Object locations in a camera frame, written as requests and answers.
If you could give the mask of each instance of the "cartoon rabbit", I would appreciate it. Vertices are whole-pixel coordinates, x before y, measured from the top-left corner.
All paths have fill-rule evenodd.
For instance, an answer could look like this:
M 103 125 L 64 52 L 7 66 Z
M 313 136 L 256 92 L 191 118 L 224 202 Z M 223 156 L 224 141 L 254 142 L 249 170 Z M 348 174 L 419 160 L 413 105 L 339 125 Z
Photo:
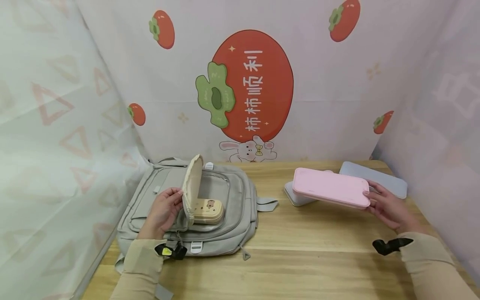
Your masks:
M 222 150 L 237 150 L 237 153 L 230 156 L 230 162 L 261 162 L 266 159 L 275 159 L 276 152 L 272 152 L 274 145 L 272 142 L 263 142 L 258 135 L 253 136 L 252 141 L 244 143 L 221 142 Z

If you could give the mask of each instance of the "cloth backdrop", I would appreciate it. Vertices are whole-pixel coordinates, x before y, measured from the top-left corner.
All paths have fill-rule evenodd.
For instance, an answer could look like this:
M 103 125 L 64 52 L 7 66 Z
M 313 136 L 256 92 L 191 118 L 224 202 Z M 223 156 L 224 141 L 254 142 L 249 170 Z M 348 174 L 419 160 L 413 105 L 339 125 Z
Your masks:
M 374 153 L 480 285 L 480 3 L 457 1 Z
M 153 160 L 260 162 L 368 159 L 455 1 L 77 3 Z
M 78 299 L 146 163 L 75 2 L 0 28 L 0 299 Z

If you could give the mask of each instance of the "beige sleeve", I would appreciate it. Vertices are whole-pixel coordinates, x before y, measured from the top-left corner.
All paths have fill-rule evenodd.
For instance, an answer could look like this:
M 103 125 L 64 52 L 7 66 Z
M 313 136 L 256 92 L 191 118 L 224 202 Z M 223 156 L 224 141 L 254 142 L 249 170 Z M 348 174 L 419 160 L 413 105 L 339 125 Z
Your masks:
M 417 232 L 398 237 L 413 240 L 400 251 L 418 300 L 479 300 L 437 238 Z
M 155 247 L 166 240 L 134 240 L 110 300 L 153 300 L 163 265 Z

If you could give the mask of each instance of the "pink case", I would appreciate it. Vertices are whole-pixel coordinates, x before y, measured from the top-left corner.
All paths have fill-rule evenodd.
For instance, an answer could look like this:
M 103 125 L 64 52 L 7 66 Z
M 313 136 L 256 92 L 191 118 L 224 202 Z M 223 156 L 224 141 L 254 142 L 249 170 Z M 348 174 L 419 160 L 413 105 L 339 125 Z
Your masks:
M 370 200 L 362 193 L 368 190 L 365 179 L 336 173 L 297 168 L 293 177 L 295 194 L 357 209 L 370 205 Z

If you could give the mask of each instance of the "light blue case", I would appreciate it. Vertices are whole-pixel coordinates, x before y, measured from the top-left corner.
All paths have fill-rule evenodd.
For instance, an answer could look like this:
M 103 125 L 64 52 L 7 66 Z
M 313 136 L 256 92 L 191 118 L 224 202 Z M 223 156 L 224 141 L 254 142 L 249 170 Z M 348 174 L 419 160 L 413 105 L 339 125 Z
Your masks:
M 342 164 L 342 168 L 340 169 L 339 173 L 375 181 L 383 185 L 398 198 L 405 199 L 407 197 L 407 183 L 403 179 L 387 175 L 385 173 L 375 171 L 349 161 L 345 161 Z

